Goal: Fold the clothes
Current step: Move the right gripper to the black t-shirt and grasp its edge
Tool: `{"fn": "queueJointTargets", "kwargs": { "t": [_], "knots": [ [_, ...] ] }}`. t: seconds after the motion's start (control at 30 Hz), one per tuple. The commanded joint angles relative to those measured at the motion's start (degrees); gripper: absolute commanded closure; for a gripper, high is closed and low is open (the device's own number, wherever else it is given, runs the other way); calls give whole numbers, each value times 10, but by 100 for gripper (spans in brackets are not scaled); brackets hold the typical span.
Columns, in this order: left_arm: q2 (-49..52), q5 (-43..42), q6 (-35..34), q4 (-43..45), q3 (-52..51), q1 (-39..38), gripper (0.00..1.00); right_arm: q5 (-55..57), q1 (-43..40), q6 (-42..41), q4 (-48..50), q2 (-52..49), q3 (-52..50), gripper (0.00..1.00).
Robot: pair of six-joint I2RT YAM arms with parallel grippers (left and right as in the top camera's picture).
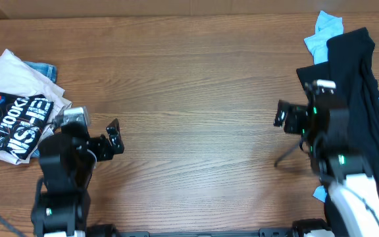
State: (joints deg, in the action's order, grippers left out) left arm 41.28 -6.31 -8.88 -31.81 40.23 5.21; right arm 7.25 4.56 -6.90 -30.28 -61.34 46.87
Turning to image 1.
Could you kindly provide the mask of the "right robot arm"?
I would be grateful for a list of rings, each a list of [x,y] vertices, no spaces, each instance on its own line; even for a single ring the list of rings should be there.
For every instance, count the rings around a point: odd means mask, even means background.
[[[334,88],[307,86],[308,104],[280,100],[274,125],[300,137],[313,173],[348,236],[379,236],[379,183],[365,151],[349,141],[350,112]]]

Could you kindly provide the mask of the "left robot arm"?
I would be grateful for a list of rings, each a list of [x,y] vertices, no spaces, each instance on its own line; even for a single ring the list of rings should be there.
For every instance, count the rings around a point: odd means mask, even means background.
[[[34,236],[86,236],[91,198],[88,186],[96,163],[124,153],[120,124],[114,119],[107,135],[91,137],[85,122],[57,118],[61,131],[38,146],[43,177],[36,186],[31,212]]]

